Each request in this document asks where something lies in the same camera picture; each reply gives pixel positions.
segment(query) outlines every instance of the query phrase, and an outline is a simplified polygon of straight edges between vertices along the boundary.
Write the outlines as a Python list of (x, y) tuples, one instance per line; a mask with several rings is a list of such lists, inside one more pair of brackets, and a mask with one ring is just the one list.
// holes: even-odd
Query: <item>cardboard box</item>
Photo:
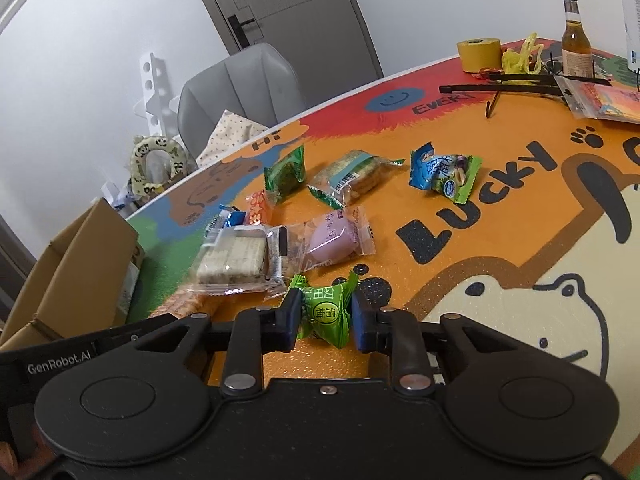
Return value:
[(0, 335), (0, 351), (125, 322), (144, 253), (106, 200), (55, 237), (37, 261)]

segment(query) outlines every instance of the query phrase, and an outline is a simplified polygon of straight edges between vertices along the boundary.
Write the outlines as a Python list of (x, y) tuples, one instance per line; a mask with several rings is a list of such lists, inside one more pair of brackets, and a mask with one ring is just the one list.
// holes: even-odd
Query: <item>blue round logo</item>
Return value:
[(422, 88), (397, 88), (374, 97), (365, 109), (369, 112), (395, 112), (412, 105), (424, 97)]
[(456, 183), (451, 179), (447, 180), (444, 183), (444, 186), (442, 186), (442, 192), (444, 193), (444, 196), (453, 198), (456, 193)]

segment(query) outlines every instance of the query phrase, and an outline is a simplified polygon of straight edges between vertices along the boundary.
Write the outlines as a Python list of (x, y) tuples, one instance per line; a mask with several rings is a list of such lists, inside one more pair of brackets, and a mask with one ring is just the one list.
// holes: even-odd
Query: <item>bottle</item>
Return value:
[(564, 75), (593, 77), (591, 43), (582, 28), (578, 0), (564, 0), (566, 29), (562, 37)]
[(635, 72), (640, 68), (640, 0), (622, 0), (626, 32), (626, 65)]

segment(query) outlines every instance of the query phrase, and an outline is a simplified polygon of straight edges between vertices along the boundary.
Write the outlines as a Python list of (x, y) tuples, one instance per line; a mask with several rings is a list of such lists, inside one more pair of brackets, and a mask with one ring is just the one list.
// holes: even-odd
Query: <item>colorful painted table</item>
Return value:
[[(557, 43), (545, 44), (559, 57)], [(614, 84), (635, 86), (624, 59), (601, 52), (595, 59)], [(218, 205), (242, 208), (263, 187), (263, 168), (301, 143), (313, 175), (353, 148), (408, 158), (430, 140), (437, 153), (484, 158), (468, 203), (411, 188), (408, 171), (398, 171), (361, 201), (377, 253), (310, 272), (309, 281), (328, 285), (359, 265), (360, 286), (377, 306), (428, 320), (461, 312), (606, 378), (621, 405), (606, 453), (615, 459), (640, 432), (640, 128), (576, 120), (557, 100), (520, 94), (502, 95), (488, 120), (490, 94), (438, 91), (465, 82), (477, 81), (458, 59), (382, 80), (281, 126), (147, 205), (130, 220), (147, 254), (130, 320), (175, 290)], [(301, 190), (274, 223), (327, 210)], [(214, 318), (226, 320), (263, 298), (208, 302)], [(265, 373), (358, 377), (367, 364), (353, 347), (301, 341), (291, 354), (265, 356)], [(625, 472), (636, 456), (631, 448), (620, 459)]]

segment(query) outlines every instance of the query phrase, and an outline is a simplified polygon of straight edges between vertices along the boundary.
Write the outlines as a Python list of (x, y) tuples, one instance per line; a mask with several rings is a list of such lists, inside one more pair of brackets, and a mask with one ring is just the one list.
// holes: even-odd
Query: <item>yellow circle label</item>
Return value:
[(329, 301), (318, 303), (312, 310), (315, 322), (331, 325), (338, 319), (338, 306)]

